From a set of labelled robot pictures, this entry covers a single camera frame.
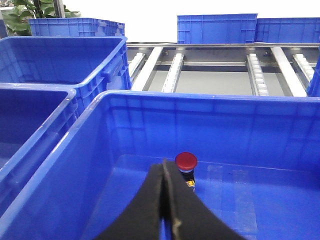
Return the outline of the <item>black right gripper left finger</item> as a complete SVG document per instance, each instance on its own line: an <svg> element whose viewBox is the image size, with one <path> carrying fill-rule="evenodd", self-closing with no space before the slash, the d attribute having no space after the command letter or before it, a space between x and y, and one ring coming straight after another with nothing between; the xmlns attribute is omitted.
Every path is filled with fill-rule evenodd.
<svg viewBox="0 0 320 240"><path fill-rule="evenodd" d="M164 168L153 164L124 211L96 240L158 240L162 218Z"/></svg>

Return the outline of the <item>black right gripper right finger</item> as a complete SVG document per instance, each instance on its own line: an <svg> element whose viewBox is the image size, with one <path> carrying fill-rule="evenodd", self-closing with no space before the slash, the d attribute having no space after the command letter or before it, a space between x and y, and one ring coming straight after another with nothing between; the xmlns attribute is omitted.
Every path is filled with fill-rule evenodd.
<svg viewBox="0 0 320 240"><path fill-rule="evenodd" d="M168 240L244 240L218 218L187 186L173 161L164 159L163 180L168 207L165 218Z"/></svg>

